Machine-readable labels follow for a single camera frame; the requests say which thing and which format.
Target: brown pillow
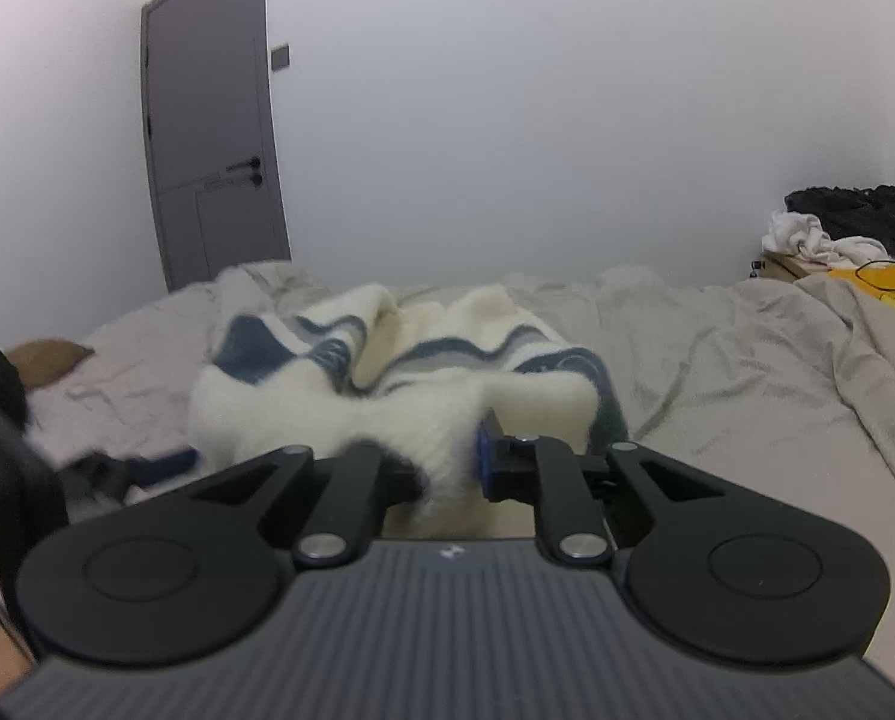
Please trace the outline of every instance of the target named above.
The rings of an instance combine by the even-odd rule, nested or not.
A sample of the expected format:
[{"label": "brown pillow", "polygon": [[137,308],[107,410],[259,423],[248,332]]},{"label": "brown pillow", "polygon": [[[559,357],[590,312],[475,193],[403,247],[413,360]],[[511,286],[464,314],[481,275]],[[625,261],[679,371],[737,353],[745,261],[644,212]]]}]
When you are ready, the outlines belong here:
[{"label": "brown pillow", "polygon": [[64,378],[81,361],[94,354],[93,349],[63,338],[28,341],[7,352],[7,360],[21,376],[27,392]]}]

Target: white fluffy blanket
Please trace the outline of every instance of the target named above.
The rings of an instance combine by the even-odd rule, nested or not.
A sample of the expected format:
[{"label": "white fluffy blanket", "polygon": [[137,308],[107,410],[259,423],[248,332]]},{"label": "white fluffy blanket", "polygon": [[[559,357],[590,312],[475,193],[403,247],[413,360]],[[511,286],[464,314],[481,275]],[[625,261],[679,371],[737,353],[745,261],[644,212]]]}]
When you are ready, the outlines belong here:
[{"label": "white fluffy blanket", "polygon": [[379,442],[420,469],[420,504],[386,532],[484,535],[510,510],[474,478],[488,410],[508,435],[603,452],[627,435],[601,360],[518,308],[500,286],[456,301],[398,306],[368,285],[300,314],[238,314],[191,393],[190,436],[210,470],[284,445],[330,457]]}]

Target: white cloth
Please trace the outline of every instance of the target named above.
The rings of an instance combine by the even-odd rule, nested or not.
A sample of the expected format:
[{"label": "white cloth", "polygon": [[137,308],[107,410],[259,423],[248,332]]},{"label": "white cloth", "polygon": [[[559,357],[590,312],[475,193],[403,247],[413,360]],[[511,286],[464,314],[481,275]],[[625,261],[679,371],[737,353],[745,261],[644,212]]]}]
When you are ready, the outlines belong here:
[{"label": "white cloth", "polygon": [[767,235],[761,238],[764,251],[801,257],[828,269],[855,269],[875,260],[889,260],[890,255],[880,241],[852,235],[831,240],[821,228],[821,220],[813,214],[775,211]]},{"label": "white cloth", "polygon": [[600,359],[503,287],[405,307],[377,285],[293,317],[230,319],[191,393],[190,436],[210,471],[284,445],[330,457],[374,440],[425,480],[424,500],[388,517],[389,535],[482,536],[511,527],[511,508],[487,504],[474,478],[488,410],[508,435],[575,452],[627,437]]}]

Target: wrinkled bedding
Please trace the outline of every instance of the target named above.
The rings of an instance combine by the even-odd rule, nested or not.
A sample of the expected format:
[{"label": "wrinkled bedding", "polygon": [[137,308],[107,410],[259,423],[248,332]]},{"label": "wrinkled bedding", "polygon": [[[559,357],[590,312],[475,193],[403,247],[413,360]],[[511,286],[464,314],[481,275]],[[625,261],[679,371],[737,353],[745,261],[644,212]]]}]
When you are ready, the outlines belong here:
[{"label": "wrinkled bedding", "polygon": [[[868,656],[895,680],[895,310],[823,275],[696,290],[622,268],[594,284],[503,283],[602,357],[638,442],[842,522],[881,551],[892,595]],[[57,466],[91,448],[184,445],[188,392],[218,328],[326,295],[300,269],[262,263],[128,314],[86,338],[95,357],[32,396],[29,437]]]}]

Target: door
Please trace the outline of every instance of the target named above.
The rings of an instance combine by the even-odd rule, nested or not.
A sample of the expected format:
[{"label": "door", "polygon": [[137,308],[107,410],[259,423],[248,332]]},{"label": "door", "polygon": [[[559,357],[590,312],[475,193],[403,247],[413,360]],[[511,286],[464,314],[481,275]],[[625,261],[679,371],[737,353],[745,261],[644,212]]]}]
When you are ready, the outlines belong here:
[{"label": "door", "polygon": [[288,259],[265,0],[154,0],[142,23],[146,153],[167,286]]}]

